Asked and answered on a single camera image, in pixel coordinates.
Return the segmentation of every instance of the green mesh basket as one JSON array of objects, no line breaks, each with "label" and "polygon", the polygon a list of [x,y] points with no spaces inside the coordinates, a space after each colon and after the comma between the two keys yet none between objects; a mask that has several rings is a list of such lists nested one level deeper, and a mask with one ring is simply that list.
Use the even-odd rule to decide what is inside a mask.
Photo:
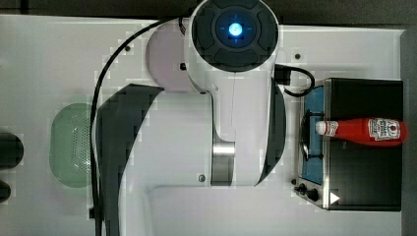
[{"label": "green mesh basket", "polygon": [[53,175],[68,187],[83,188],[90,184],[90,111],[88,104],[71,104],[52,123],[49,166]]}]

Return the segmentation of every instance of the oven knob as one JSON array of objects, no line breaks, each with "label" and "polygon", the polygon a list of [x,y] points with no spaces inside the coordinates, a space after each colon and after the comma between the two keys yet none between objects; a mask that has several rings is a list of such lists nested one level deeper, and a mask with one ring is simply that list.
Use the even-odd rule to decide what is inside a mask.
[{"label": "oven knob", "polygon": [[307,187],[304,184],[300,184],[298,187],[294,187],[294,190],[300,193],[300,195],[305,195]]},{"label": "oven knob", "polygon": [[306,192],[307,198],[309,198],[311,201],[315,202],[319,199],[319,192],[317,189],[312,189]]}]

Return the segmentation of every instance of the bottle cap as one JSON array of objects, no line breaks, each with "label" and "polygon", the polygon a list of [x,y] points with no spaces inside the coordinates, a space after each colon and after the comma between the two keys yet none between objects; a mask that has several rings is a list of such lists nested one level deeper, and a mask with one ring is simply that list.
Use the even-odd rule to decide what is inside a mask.
[{"label": "bottle cap", "polygon": [[325,132],[326,132],[326,122],[324,122],[324,121],[318,121],[316,123],[316,132],[319,135],[324,135]]}]

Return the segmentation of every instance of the bottle label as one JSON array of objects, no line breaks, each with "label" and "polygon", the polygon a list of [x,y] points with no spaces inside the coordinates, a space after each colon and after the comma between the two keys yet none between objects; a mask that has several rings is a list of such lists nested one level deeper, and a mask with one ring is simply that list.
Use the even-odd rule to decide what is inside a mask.
[{"label": "bottle label", "polygon": [[375,141],[399,139],[399,122],[389,119],[370,119],[369,134]]},{"label": "bottle label", "polygon": [[333,137],[338,127],[337,121],[327,121],[326,135]]}]

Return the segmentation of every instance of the ketchup bottle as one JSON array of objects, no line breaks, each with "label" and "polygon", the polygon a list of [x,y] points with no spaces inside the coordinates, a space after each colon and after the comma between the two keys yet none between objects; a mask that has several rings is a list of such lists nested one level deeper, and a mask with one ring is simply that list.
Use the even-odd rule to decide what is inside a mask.
[{"label": "ketchup bottle", "polygon": [[384,118],[319,121],[316,131],[319,135],[378,147],[400,145],[407,137],[407,128],[402,121]]}]

